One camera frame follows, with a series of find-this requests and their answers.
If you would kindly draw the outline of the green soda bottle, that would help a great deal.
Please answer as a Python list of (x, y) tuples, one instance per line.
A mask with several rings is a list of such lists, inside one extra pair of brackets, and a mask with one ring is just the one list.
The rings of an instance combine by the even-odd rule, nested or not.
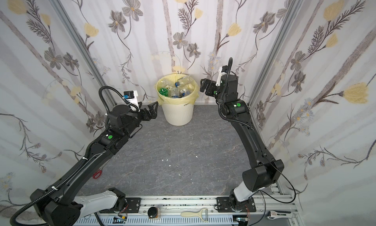
[(159, 94), (165, 97), (169, 97), (169, 89), (168, 88), (160, 88), (159, 89)]

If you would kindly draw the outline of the clear bottle blue label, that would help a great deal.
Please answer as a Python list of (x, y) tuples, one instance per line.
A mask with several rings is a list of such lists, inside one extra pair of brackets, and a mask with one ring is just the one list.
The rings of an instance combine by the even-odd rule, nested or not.
[(173, 88), (169, 90), (169, 97), (170, 98), (183, 98), (185, 96), (190, 95), (193, 92), (193, 89), (189, 87), (182, 87), (182, 88)]

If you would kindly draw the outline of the small blue label bottle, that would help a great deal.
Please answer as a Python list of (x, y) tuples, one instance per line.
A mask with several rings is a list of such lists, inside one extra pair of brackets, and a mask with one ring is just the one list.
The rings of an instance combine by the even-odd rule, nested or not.
[(192, 82), (194, 81), (194, 79), (187, 75), (187, 76), (184, 76), (180, 79), (177, 80), (177, 82), (175, 83), (175, 86), (176, 87), (183, 87), (183, 86), (186, 86), (188, 84), (191, 84)]

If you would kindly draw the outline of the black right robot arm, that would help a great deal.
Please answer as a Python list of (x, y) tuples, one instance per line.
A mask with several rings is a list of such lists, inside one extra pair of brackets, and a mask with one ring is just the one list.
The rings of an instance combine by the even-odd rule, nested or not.
[(275, 184), (285, 168), (261, 139), (245, 101), (238, 98), (238, 76), (232, 73), (233, 59), (219, 70), (217, 81), (202, 79), (200, 91), (214, 97), (219, 116), (231, 123), (246, 150), (250, 169), (242, 173), (242, 182), (229, 195), (232, 210), (241, 211), (258, 192)]

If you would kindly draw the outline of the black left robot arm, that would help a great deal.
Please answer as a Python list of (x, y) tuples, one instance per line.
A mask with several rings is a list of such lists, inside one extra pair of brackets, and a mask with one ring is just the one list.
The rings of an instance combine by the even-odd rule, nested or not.
[(133, 92), (121, 94), (110, 86), (99, 89), (107, 119), (105, 131), (86, 148), (82, 158), (67, 173), (46, 190), (35, 190), (31, 202), (23, 206), (10, 218), (12, 226), (21, 225), (17, 218), (31, 207), (44, 220), (45, 226), (72, 226), (83, 216), (87, 203), (77, 203), (74, 199), (92, 175), (109, 161), (140, 129), (142, 121), (157, 118), (158, 102), (142, 108), (142, 103), (129, 101)]

